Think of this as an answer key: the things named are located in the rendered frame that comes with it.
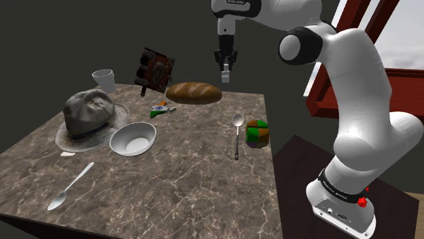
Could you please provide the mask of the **brown bread loaf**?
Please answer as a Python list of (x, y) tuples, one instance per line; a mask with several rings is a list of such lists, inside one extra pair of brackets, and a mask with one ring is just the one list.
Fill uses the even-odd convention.
[(222, 91), (202, 82), (183, 82), (170, 87), (166, 97), (179, 104), (208, 105), (222, 99)]

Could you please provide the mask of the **dark brown ornate book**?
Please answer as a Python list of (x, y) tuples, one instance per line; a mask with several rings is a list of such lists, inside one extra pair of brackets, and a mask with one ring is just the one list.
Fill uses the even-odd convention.
[(141, 86), (141, 97), (145, 96), (146, 89), (165, 93), (169, 82), (172, 82), (172, 69), (175, 64), (174, 58), (144, 48), (139, 61), (134, 82)]

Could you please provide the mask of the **multicoloured puzzle ball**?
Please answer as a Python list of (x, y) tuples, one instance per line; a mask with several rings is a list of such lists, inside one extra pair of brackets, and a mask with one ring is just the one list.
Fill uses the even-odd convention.
[(251, 148), (261, 149), (269, 144), (268, 124), (262, 120), (251, 120), (245, 127), (245, 142)]

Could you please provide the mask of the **orange white green flag figure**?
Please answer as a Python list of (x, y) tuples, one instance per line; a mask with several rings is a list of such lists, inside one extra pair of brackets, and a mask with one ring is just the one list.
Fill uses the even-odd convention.
[(153, 119), (155, 118), (157, 115), (161, 115), (164, 113), (172, 113), (174, 111), (176, 111), (175, 107), (168, 107), (167, 106), (168, 103), (165, 100), (162, 100), (161, 103), (152, 106), (152, 110), (150, 112), (150, 118)]

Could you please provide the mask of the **white cup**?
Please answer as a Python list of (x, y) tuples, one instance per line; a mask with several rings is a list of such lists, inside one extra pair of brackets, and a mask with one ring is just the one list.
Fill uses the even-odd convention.
[(101, 69), (92, 73), (92, 78), (103, 89), (111, 94), (116, 91), (114, 73), (111, 69)]

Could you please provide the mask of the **white bowl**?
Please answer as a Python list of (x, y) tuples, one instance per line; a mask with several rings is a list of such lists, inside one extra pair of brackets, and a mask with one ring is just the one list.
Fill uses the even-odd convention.
[(148, 151), (156, 141), (157, 130), (147, 122), (127, 124), (113, 133), (110, 149), (118, 155), (130, 157)]

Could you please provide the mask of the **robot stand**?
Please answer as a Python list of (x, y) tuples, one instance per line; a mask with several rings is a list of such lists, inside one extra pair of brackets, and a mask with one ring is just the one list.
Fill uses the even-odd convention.
[[(293, 136), (273, 157), (283, 239), (354, 239), (314, 215), (306, 186), (333, 158)], [(370, 184), (376, 214), (371, 239), (424, 239), (424, 195), (402, 192), (380, 179)]]

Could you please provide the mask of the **marble table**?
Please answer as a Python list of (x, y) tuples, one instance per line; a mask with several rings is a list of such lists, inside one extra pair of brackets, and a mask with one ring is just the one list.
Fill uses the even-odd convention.
[[(60, 156), (56, 115), (0, 154), (0, 214), (121, 239), (283, 239), (270, 147), (252, 149), (231, 119), (265, 120), (261, 94), (226, 92), (210, 105), (175, 105), (149, 116), (165, 99), (120, 85), (112, 99), (130, 109), (132, 122), (151, 122), (156, 142), (122, 157), (108, 145)], [(48, 205), (75, 178), (54, 210)]]

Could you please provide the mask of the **worn grey hat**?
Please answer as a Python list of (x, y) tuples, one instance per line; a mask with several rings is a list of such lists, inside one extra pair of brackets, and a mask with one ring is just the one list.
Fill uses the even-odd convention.
[(108, 142), (115, 131), (128, 124), (130, 111), (104, 91), (91, 89), (70, 97), (63, 117), (55, 145), (62, 151), (81, 153)]

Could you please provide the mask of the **red framed window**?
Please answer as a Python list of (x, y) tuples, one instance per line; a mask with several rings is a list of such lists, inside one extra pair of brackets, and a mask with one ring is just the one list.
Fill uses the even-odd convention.
[[(378, 0), (365, 32), (376, 42), (400, 0)], [(347, 0), (336, 29), (358, 27), (371, 0)], [(306, 106), (313, 117), (338, 117), (338, 105), (324, 66), (318, 66)], [(424, 123), (424, 70), (386, 68), (392, 86), (390, 110), (417, 116)]]

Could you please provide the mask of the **silver spoon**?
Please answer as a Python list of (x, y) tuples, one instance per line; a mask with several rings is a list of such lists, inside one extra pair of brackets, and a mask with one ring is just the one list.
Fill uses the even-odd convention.
[(54, 210), (59, 207), (67, 197), (67, 191), (74, 185), (81, 177), (83, 177), (92, 167), (94, 166), (94, 162), (89, 163), (83, 171), (81, 171), (76, 178), (61, 192), (59, 193), (53, 201), (48, 205), (47, 211)]

